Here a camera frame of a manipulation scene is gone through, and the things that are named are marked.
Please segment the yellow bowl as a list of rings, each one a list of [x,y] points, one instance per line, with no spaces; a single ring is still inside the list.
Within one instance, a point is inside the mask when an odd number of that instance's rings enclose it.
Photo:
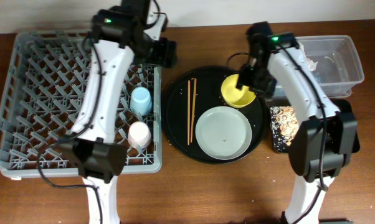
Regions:
[[[256,99],[256,94],[250,91],[247,86],[243,86],[241,89],[236,88],[238,78],[238,74],[230,75],[221,85],[221,95],[224,101],[233,108],[243,108]]]

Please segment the wooden chopstick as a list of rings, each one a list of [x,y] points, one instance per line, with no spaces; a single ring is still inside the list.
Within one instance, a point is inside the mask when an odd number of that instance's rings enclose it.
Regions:
[[[192,103],[191,103],[191,123],[190,123],[190,138],[189,143],[192,143],[193,140],[193,127],[194,127],[194,118],[195,118],[195,109],[196,109],[196,92],[197,92],[197,78],[193,78],[193,94],[192,94]]]
[[[187,145],[190,145],[190,123],[191,123],[191,115],[190,115],[190,104],[191,104],[191,81],[188,80],[187,82]]]

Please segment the blue plastic cup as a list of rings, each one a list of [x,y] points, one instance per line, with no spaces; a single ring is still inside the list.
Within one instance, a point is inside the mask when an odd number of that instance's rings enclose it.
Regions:
[[[150,91],[145,87],[137,87],[132,91],[130,108],[134,114],[146,116],[152,109]]]

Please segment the grey round plate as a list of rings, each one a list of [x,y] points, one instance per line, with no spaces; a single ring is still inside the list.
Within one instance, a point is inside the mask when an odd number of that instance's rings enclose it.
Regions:
[[[217,106],[199,117],[195,135],[204,153],[211,158],[226,161],[241,156],[249,148],[252,128],[239,110]]]

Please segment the pink plastic cup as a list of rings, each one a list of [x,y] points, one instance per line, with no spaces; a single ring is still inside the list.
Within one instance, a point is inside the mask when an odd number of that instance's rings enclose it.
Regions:
[[[151,132],[148,125],[142,121],[134,122],[128,130],[128,143],[131,147],[144,149],[151,142]]]

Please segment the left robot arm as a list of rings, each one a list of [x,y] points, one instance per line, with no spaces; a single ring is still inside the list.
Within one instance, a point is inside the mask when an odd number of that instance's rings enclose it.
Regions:
[[[127,157],[127,148],[115,144],[115,118],[121,88],[134,63],[171,68],[176,63],[176,42],[161,36],[167,15],[150,6],[156,1],[122,1],[92,17],[83,40],[92,50],[91,67],[82,107],[70,134],[49,145],[60,149],[74,165],[85,188],[90,223],[119,223],[116,185]]]

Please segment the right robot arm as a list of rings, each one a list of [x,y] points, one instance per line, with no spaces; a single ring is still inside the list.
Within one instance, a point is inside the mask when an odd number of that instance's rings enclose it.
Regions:
[[[326,192],[359,151],[358,123],[351,110],[337,107],[321,89],[293,33],[274,34],[264,21],[252,24],[246,37],[248,60],[236,87],[272,96],[280,84],[299,125],[288,149],[295,183],[280,221],[319,223]]]

